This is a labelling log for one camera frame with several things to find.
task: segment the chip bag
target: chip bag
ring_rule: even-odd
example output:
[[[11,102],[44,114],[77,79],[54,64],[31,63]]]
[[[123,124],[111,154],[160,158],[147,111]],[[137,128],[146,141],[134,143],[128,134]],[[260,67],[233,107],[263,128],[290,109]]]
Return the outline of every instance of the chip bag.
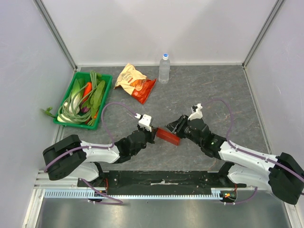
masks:
[[[154,87],[155,80],[147,79],[147,76],[128,63],[118,76],[114,89],[122,87],[128,94],[144,104]]]

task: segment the plastic water bottle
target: plastic water bottle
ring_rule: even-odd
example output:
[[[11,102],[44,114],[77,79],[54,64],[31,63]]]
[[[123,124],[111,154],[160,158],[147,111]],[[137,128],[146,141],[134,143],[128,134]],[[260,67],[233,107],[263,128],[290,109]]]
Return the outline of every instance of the plastic water bottle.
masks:
[[[166,84],[169,81],[169,72],[170,72],[170,60],[167,53],[163,54],[160,61],[160,72],[158,74],[158,80],[162,84]]]

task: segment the bottle cap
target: bottle cap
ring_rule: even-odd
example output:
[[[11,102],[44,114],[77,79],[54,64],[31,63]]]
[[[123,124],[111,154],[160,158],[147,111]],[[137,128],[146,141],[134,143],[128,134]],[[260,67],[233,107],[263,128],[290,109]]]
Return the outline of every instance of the bottle cap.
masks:
[[[169,55],[167,53],[163,54],[162,59],[167,60],[169,58]]]

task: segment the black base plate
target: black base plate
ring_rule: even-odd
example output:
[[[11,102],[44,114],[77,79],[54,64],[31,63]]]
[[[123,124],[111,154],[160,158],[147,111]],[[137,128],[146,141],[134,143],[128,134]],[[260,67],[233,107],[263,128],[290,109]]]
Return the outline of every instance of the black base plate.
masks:
[[[223,186],[217,172],[207,171],[109,171],[104,173],[104,178],[108,179],[109,195],[206,195],[211,194],[211,188],[235,186],[232,182]],[[161,181],[175,184],[155,184]],[[87,187],[81,180],[77,186]],[[104,187],[105,182],[93,183],[93,186]],[[246,185],[238,184],[237,187],[245,188]]]

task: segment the cable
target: cable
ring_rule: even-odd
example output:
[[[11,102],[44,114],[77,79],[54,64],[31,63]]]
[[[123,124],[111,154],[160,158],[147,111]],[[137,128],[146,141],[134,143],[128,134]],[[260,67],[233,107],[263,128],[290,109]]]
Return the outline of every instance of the cable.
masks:
[[[117,203],[108,203],[108,202],[95,202],[95,201],[91,201],[89,200],[89,202],[94,203],[94,204],[105,204],[105,205],[120,205],[123,204],[123,202],[120,199],[115,199],[113,197],[110,197],[106,194],[101,193],[100,191],[98,191],[97,189],[95,189],[89,182],[87,182],[85,179],[80,179],[82,180],[87,186],[89,186],[94,192],[96,192],[98,195],[103,196],[108,198],[109,200],[113,200],[116,201]]]
[[[249,200],[252,200],[255,195],[257,193],[257,187],[255,187],[255,191],[253,192],[253,194],[248,198],[248,199],[245,199],[245,200],[242,200],[242,201],[239,201],[239,202],[233,202],[233,203],[224,203],[224,205],[237,205],[237,204],[241,204],[241,203],[246,203],[248,202]]]
[[[107,178],[105,179],[105,187],[104,188],[105,188],[106,191],[108,191],[108,189],[109,189],[109,182],[108,182]]]
[[[128,106],[126,106],[125,104],[122,104],[120,102],[111,102],[111,103],[108,103],[106,106],[104,106],[102,112],[101,112],[101,122],[102,122],[102,125],[104,126],[105,128],[105,131],[108,133],[108,135],[110,136],[111,138],[111,141],[112,141],[112,145],[109,146],[109,147],[104,147],[104,146],[79,146],[79,147],[75,147],[71,150],[68,150],[66,152],[64,152],[63,154],[59,155],[58,157],[56,157],[53,161],[51,161],[49,164],[47,164],[47,166],[44,168],[44,172],[48,172],[48,168],[51,167],[55,162],[57,162],[59,159],[63,158],[64,156],[74,152],[74,151],[78,151],[78,150],[81,150],[81,149],[88,149],[89,147],[91,148],[95,148],[95,149],[109,149],[109,148],[113,148],[114,147],[114,138],[113,136],[111,135],[110,131],[107,129],[106,125],[105,125],[105,122],[104,122],[104,111],[105,109],[109,106],[109,105],[122,105],[123,107],[125,107],[126,109],[128,109],[134,116],[136,116],[136,112],[132,111]]]
[[[131,108],[129,108],[128,106],[126,106],[125,104],[122,104],[120,102],[111,102],[111,103],[108,103],[107,105],[104,106],[102,112],[101,112],[101,122],[102,122],[102,125],[103,127],[105,128],[105,131],[108,133],[108,135],[110,136],[111,138],[111,142],[112,142],[112,145],[110,145],[109,147],[104,147],[104,146],[78,146],[78,147],[75,147],[71,150],[68,150],[66,152],[64,152],[63,154],[59,155],[58,157],[56,157],[54,160],[52,160],[49,164],[47,164],[47,166],[44,168],[44,172],[48,172],[48,168],[51,167],[55,162],[57,162],[58,160],[60,160],[61,158],[63,158],[64,156],[72,153],[72,152],[76,152],[78,150],[81,150],[81,149],[90,149],[90,148],[96,148],[96,149],[109,149],[109,148],[113,148],[114,147],[114,138],[113,136],[111,135],[110,131],[107,129],[106,125],[105,125],[105,122],[104,122],[104,112],[105,112],[105,109],[109,106],[109,105],[121,105],[123,107],[125,107],[126,109],[128,109],[134,116],[136,116],[136,112],[134,112]],[[90,185],[89,182],[87,182],[85,179],[82,179],[82,181],[87,185],[89,186],[92,190],[94,190],[97,194],[101,195],[101,196],[104,196],[110,200],[114,200],[116,201],[117,203],[107,203],[107,202],[94,202],[94,201],[91,201],[89,200],[89,202],[92,202],[92,203],[98,203],[98,204],[106,204],[106,205],[119,205],[119,204],[123,204],[123,202],[119,199],[115,199],[115,198],[112,198],[112,197],[109,197],[103,193],[100,193],[98,190],[96,190],[92,185]]]
[[[225,106],[227,107],[227,109],[229,110],[229,113],[230,113],[230,123],[231,123],[231,124],[230,124],[230,127],[229,127],[229,129],[228,129],[228,131],[227,131],[227,133],[226,133],[226,139],[227,139],[228,144],[229,144],[233,149],[236,149],[237,151],[243,152],[243,153],[248,154],[248,155],[251,155],[251,156],[253,156],[253,157],[260,158],[260,159],[265,160],[265,161],[267,161],[267,162],[271,162],[271,163],[273,163],[273,164],[275,164],[275,165],[281,167],[282,169],[288,171],[289,173],[291,173],[292,175],[294,175],[296,178],[298,178],[300,181],[304,182],[304,178],[301,177],[299,174],[295,173],[294,171],[292,171],[290,168],[288,168],[288,167],[286,167],[286,166],[284,166],[284,165],[282,165],[282,164],[280,164],[280,163],[278,163],[278,162],[276,162],[276,161],[274,161],[274,160],[272,160],[272,159],[269,159],[269,158],[266,158],[266,157],[263,157],[263,156],[260,156],[260,155],[251,153],[251,152],[249,152],[249,151],[246,151],[246,150],[243,150],[243,149],[240,149],[240,148],[236,148],[236,147],[231,143],[231,141],[230,141],[230,136],[229,136],[229,135],[230,135],[230,132],[231,132],[231,129],[232,129],[232,127],[233,127],[233,124],[234,124],[234,117],[233,117],[233,113],[232,113],[232,111],[231,111],[230,105],[229,105],[228,103],[226,103],[224,100],[222,100],[221,98],[216,98],[216,99],[212,99],[212,100],[210,100],[210,101],[204,103],[203,106],[206,105],[206,104],[209,104],[209,103],[211,103],[211,102],[214,102],[214,101],[221,101],[221,102],[223,102],[223,103],[225,104]]]
[[[103,125],[103,127],[105,128],[105,131],[108,133],[108,135],[110,136],[111,138],[111,142],[112,142],[112,145],[109,147],[109,148],[112,148],[114,147],[114,138],[113,136],[111,135],[110,131],[107,129],[106,125],[105,125],[105,122],[104,122],[104,112],[105,112],[105,109],[109,106],[109,105],[121,105],[123,107],[125,107],[126,109],[128,109],[130,111],[130,113],[132,113],[134,116],[136,116],[136,112],[134,112],[131,108],[129,108],[128,106],[126,106],[125,104],[123,103],[120,103],[120,102],[111,102],[111,103],[108,103],[105,105],[105,107],[103,108],[102,112],[101,112],[101,123]]]

